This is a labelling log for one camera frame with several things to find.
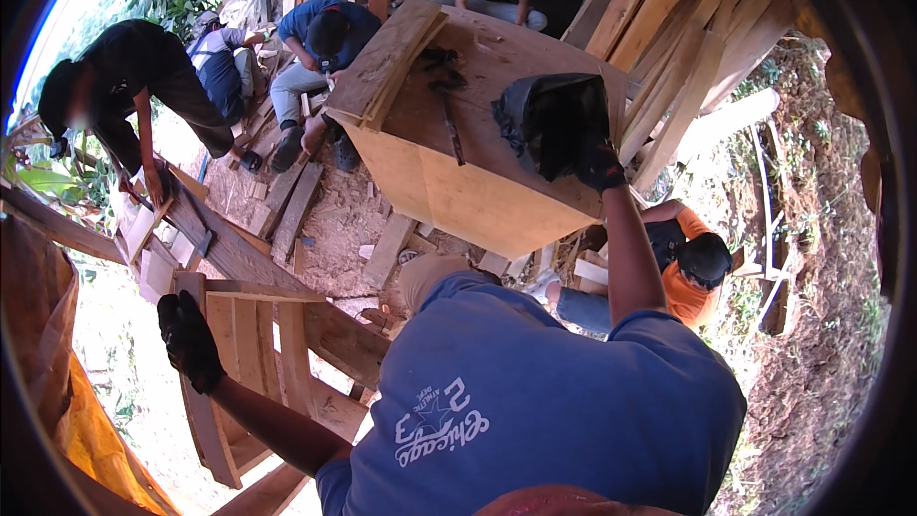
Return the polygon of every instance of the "slipper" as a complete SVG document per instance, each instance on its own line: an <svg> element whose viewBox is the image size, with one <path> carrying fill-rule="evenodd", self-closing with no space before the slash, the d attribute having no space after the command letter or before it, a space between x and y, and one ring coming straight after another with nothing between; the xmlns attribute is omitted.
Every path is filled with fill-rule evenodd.
<svg viewBox="0 0 917 516"><path fill-rule="evenodd" d="M246 150L245 154L242 155L242 159L238 161L239 166L246 168L252 174L258 173L262 163L264 163L264 160L261 159L261 156L251 150Z"/></svg>
<svg viewBox="0 0 917 516"><path fill-rule="evenodd" d="M290 126L286 132L274 156L270 158L270 169L278 174L290 169L293 162L299 157L299 153L303 151L302 140L305 133L303 128Z"/></svg>

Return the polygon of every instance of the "plywood box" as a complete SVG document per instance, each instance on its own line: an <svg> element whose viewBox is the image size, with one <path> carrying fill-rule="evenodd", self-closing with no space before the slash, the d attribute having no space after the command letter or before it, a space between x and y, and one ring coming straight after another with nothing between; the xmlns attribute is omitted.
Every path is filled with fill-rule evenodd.
<svg viewBox="0 0 917 516"><path fill-rule="evenodd" d="M459 52L458 70L469 85L450 93L466 166L458 166L435 79L416 61L386 116L372 132L328 107L342 121L395 210L508 259L540 249L593 224L598 194L573 176L547 183L525 171L490 115L490 102L518 78L539 74L601 74L612 130L620 127L620 70L554 38L470 11L443 6L446 26L431 45ZM476 47L476 42L488 48Z"/></svg>

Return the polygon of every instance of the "dark pants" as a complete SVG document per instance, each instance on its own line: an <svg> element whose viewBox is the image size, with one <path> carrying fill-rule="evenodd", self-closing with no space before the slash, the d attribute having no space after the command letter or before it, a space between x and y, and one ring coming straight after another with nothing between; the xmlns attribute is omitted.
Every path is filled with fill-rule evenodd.
<svg viewBox="0 0 917 516"><path fill-rule="evenodd" d="M591 333L612 332L612 310L608 298L603 295L562 287L557 300L557 316Z"/></svg>
<svg viewBox="0 0 917 516"><path fill-rule="evenodd" d="M197 74L194 74L190 60L172 74L153 80L147 89L151 96L159 98L160 102L188 122L213 158L222 157L232 148L235 141L232 131L226 125L223 114L207 97L207 91L201 86ZM140 141L125 118L135 110L111 109L103 114L93 128L102 145L115 155L131 176L140 170Z"/></svg>

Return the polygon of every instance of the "gray shirt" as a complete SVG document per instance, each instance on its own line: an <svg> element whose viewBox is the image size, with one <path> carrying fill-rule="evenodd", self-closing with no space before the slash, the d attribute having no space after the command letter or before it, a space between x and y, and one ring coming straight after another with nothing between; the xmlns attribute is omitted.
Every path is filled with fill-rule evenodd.
<svg viewBox="0 0 917 516"><path fill-rule="evenodd" d="M240 28L221 28L210 32L201 41L200 47L197 48L197 54L191 56L191 52L197 46L197 40L191 42L188 46L188 55L191 57L191 63L198 70L210 59L213 53L223 50L236 50L245 41L246 31Z"/></svg>

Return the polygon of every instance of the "work glove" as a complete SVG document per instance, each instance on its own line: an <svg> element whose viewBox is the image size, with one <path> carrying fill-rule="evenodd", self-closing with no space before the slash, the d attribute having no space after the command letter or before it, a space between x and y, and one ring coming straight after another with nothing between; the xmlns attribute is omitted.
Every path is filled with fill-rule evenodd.
<svg viewBox="0 0 917 516"><path fill-rule="evenodd" d="M171 365L188 377L198 394L210 394L226 372L194 297L185 290L178 295L163 295L156 310Z"/></svg>
<svg viewBox="0 0 917 516"><path fill-rule="evenodd" d="M618 161L618 155L607 140L596 136L587 137L579 145L576 177L584 185L598 191L600 196L605 189L627 183L625 168Z"/></svg>

